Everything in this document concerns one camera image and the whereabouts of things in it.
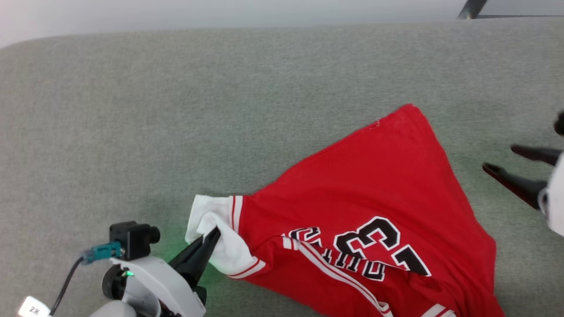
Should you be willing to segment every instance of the jersey lettering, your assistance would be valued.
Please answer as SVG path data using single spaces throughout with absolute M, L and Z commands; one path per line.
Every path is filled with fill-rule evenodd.
M 329 249 L 325 249 L 325 252 L 323 253 L 323 259 L 329 264 L 331 263 L 331 253 L 333 253 L 333 250 Z
M 393 251 L 393 249 L 400 245 L 400 238 L 401 233 L 392 222 L 384 217 L 376 216 L 355 231 L 336 235 L 333 245 L 342 254 L 348 254 L 358 259 L 367 259 L 365 252 L 370 247 L 380 243 L 387 251 Z M 425 265 L 417 252 L 409 244 L 401 247 L 390 256 L 394 260 L 393 264 L 366 261 L 367 264 L 364 265 L 363 275 L 369 279 L 381 281 L 384 278 L 384 266 L 390 265 L 406 271 L 431 276 L 427 265 Z M 336 266 L 344 267 L 342 262 L 338 261 Z M 356 272 L 355 265 L 358 266 L 358 262 L 351 260 L 348 269 Z
M 335 262 L 336 267 L 345 268 L 345 259 L 347 258 L 347 254 L 340 252 L 339 257 L 337 258 L 337 262 Z
M 367 279 L 371 279 L 374 281 L 383 281 L 385 275 L 384 274 L 385 267 L 386 266 L 383 265 L 382 263 L 366 261 L 366 264 L 364 265 L 364 270 L 362 271 L 362 275 Z
M 292 230 L 288 234 L 288 236 L 293 239 L 304 241 L 311 245 L 317 245 L 321 248 L 322 246 L 320 235 L 321 230 L 319 230 L 319 227 L 300 228 Z

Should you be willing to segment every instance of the white wall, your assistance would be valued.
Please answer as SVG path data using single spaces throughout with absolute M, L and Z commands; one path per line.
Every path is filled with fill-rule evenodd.
M 564 15 L 564 0 L 488 0 L 482 15 Z
M 0 47 L 147 29 L 454 20 L 465 0 L 0 0 Z

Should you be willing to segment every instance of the white stripe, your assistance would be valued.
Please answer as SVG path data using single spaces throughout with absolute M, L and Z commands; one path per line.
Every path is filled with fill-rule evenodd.
M 444 314 L 442 314 L 442 315 L 439 316 L 439 317 L 456 317 L 456 314 L 455 314 L 454 311 L 448 310 L 448 311 L 446 311 Z
M 390 305 L 386 302 L 378 302 L 378 304 L 380 304 L 380 308 L 381 308 L 382 311 L 386 311 L 386 310 L 390 309 Z
M 266 266 L 266 263 L 262 262 L 261 260 L 258 260 L 258 264 L 255 267 L 253 267 L 252 269 L 250 269 L 246 272 L 243 272 L 241 274 L 238 274 L 238 275 L 231 275 L 229 277 L 232 278 L 232 279 L 236 279 L 236 280 L 244 279 L 247 276 L 255 274 L 256 272 L 262 270 L 265 266 Z
M 282 237 L 282 246 L 284 249 L 291 250 L 292 249 L 292 241 L 288 237 Z
M 315 266 L 317 266 L 323 273 L 327 274 L 329 277 L 346 283 L 354 288 L 356 288 L 366 299 L 382 314 L 382 307 L 378 304 L 378 301 L 374 295 L 366 289 L 357 280 L 353 279 L 346 273 L 339 271 L 338 269 L 325 265 L 322 260 L 321 254 L 319 254 L 314 248 L 312 248 L 308 243 L 300 243 L 299 250 L 303 253 L 308 260 L 310 260 Z M 388 314 L 382 314 L 382 316 L 393 317 L 391 312 Z
M 437 314 L 443 311 L 445 307 L 440 304 L 435 304 L 435 306 L 429 308 L 421 317 L 437 317 Z
M 235 196 L 235 206 L 233 209 L 233 229 L 239 233 L 239 218 L 243 208 L 243 196 Z

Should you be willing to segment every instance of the red stripe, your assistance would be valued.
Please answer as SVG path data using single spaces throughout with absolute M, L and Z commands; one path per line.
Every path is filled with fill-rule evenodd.
M 231 228 L 235 230 L 235 196 L 233 197 L 233 202 L 231 203 Z
M 253 267 L 257 266 L 259 263 L 260 263 L 260 261 L 257 259 L 257 262 L 256 262 L 255 264 L 251 265 L 250 268 L 246 269 L 245 271 L 243 271 L 243 272 L 241 272 L 241 273 L 233 274 L 233 275 L 230 275 L 230 276 L 238 276 L 238 275 L 241 275 L 241 274 L 243 274 L 243 273 L 246 273 L 246 272 L 252 270 Z
M 445 312 L 448 312 L 448 311 L 449 311 L 449 309 L 448 309 L 448 308 L 445 308 L 445 309 L 443 309 L 440 313 L 438 313 L 438 314 L 436 315 L 436 317 L 440 317 L 440 316 L 442 316 Z

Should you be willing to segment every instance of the white trim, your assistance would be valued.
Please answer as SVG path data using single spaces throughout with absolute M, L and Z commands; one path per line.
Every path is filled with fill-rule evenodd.
M 326 264 L 321 254 L 319 254 L 314 248 L 312 248 L 311 245 L 309 245 L 308 243 L 300 243 L 298 249 L 300 252 L 302 252 L 304 256 L 306 256 L 308 260 L 311 261 L 311 263 L 317 266 L 323 273 L 327 274 L 330 278 L 341 281 L 343 283 L 346 283 L 356 288 L 356 290 L 358 290 L 382 314 L 382 316 L 393 317 L 391 312 L 387 312 L 385 314 L 382 312 L 382 310 L 386 311 L 389 310 L 389 308 L 386 307 L 387 309 L 384 310 L 380 306 L 376 298 L 374 297 L 374 294 L 372 294 L 366 287 L 364 287 L 364 285 L 359 283 L 350 275 Z
M 446 307 L 441 304 L 435 304 L 433 307 L 429 308 L 421 317 L 437 317 L 437 315 L 442 312 Z
M 292 241 L 288 237 L 282 237 L 282 247 L 287 250 L 292 250 Z
M 184 239 L 189 244 L 202 235 L 197 232 L 202 218 L 207 213 L 214 213 L 218 215 L 223 222 L 229 222 L 231 219 L 231 210 L 233 198 L 230 197 L 210 197 L 204 195 L 196 195 L 190 210 L 190 217 L 188 219 L 188 227 L 186 229 L 186 236 Z
M 235 206 L 233 207 L 233 230 L 239 233 L 239 218 L 241 218 L 241 210 L 243 209 L 243 196 L 234 196 Z
M 230 275 L 229 277 L 232 279 L 244 279 L 250 275 L 255 274 L 256 272 L 262 270 L 265 266 L 266 263 L 264 263 L 262 260 L 257 259 L 256 257 L 253 257 L 256 259 L 256 261 L 253 263 L 253 265 L 249 266 L 248 269 L 244 270 L 242 273 L 236 274 L 236 275 Z
M 454 311 L 452 310 L 448 310 L 446 312 L 444 312 L 444 314 L 442 314 L 441 316 L 438 317 L 456 317 L 456 314 Z
M 378 302 L 378 304 L 380 304 L 380 309 L 381 311 L 386 311 L 386 310 L 390 310 L 390 305 L 386 302 Z

